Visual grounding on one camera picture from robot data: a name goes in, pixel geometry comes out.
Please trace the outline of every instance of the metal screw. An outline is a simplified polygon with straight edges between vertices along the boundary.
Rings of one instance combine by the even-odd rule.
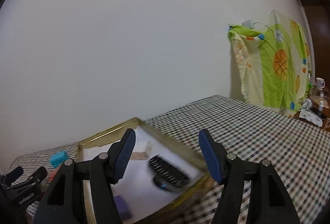
[[[235,155],[234,153],[228,153],[228,154],[227,154],[227,158],[228,158],[229,160],[235,160],[235,159],[236,159],[236,155]]]
[[[270,161],[268,161],[268,160],[262,160],[261,163],[262,163],[264,166],[270,166]]]
[[[65,160],[65,162],[64,162],[65,165],[70,165],[70,164],[72,164],[72,163],[73,163],[72,159],[67,159],[67,160]]]
[[[108,157],[108,154],[106,152],[102,152],[99,154],[99,158],[102,160],[106,159],[107,157]]]

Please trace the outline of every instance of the wooden door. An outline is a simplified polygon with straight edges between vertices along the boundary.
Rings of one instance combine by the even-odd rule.
[[[315,76],[330,87],[330,3],[328,0],[301,0],[311,30],[315,55]]]

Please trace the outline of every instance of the blue toy block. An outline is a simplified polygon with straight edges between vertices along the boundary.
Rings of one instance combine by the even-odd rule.
[[[54,168],[56,168],[67,159],[69,159],[69,156],[66,153],[66,151],[64,150],[64,151],[60,151],[60,152],[53,154],[51,156],[51,159],[49,160],[49,162],[51,163],[51,165]]]

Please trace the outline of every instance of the gold tray rim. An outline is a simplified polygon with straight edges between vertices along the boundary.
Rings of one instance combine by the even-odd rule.
[[[173,220],[173,218],[175,218],[175,216],[177,216],[179,213],[175,214],[172,218],[169,218],[169,219],[165,218],[166,219],[165,221],[163,221],[164,216],[167,217],[168,215],[170,215],[171,211],[178,209],[179,206],[183,205],[184,202],[189,200],[189,198],[194,198],[194,196],[195,196],[195,200],[197,200],[198,194],[200,194],[200,196],[202,196],[203,194],[205,194],[212,188],[214,181],[212,180],[211,175],[207,171],[207,166],[206,166],[204,158],[202,157],[201,154],[199,154],[197,151],[187,147],[183,143],[180,143],[176,139],[162,133],[161,131],[152,127],[151,125],[146,124],[144,121],[142,121],[141,119],[139,119],[137,117],[134,117],[134,118],[131,118],[124,122],[121,122],[119,124],[116,124],[106,130],[103,130],[86,139],[83,139],[82,141],[80,141],[78,143],[78,146],[79,146],[78,153],[80,154],[81,150],[84,148],[104,146],[104,145],[110,144],[112,142],[115,142],[118,139],[120,139],[123,136],[124,132],[126,131],[126,129],[124,129],[122,131],[123,128],[126,127],[126,128],[134,129],[137,126],[141,126],[146,132],[148,132],[150,135],[152,135],[154,138],[156,138],[162,144],[174,143],[174,145],[176,145],[178,147],[178,149],[173,151],[173,149],[169,148],[171,151],[173,151],[175,154],[178,154],[179,156],[184,158],[187,162],[189,162],[190,164],[192,164],[193,166],[195,166],[196,168],[198,168],[204,172],[204,174],[202,175],[202,177],[199,180],[197,180],[192,186],[190,186],[188,189],[186,189],[179,197],[174,199],[171,203],[162,207],[160,210],[156,211],[155,213],[135,222],[138,224],[155,223],[155,221],[157,221],[157,223],[168,223],[171,220]],[[159,137],[163,138],[164,140],[167,140],[167,141],[160,141],[158,139]],[[188,154],[193,154],[192,155],[193,160],[188,160],[187,157],[184,156],[186,154],[182,154],[183,148],[185,148],[184,152],[188,152]]]

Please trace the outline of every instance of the mug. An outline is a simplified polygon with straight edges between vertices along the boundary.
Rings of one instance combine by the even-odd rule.
[[[322,78],[316,78],[316,86],[318,90],[322,90],[325,87],[325,81]]]

